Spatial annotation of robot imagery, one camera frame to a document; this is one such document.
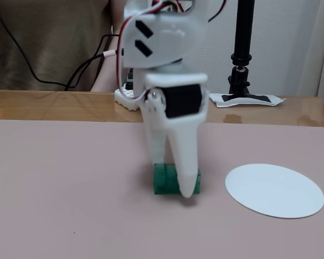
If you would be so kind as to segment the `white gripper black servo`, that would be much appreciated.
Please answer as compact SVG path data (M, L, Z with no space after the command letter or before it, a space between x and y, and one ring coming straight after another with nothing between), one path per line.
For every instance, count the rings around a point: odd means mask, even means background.
M145 99L141 113L152 164L164 163L168 135L179 189L183 197L193 195L198 175L198 127L208 105L208 76L202 72L145 75ZM168 126L167 133L162 126Z

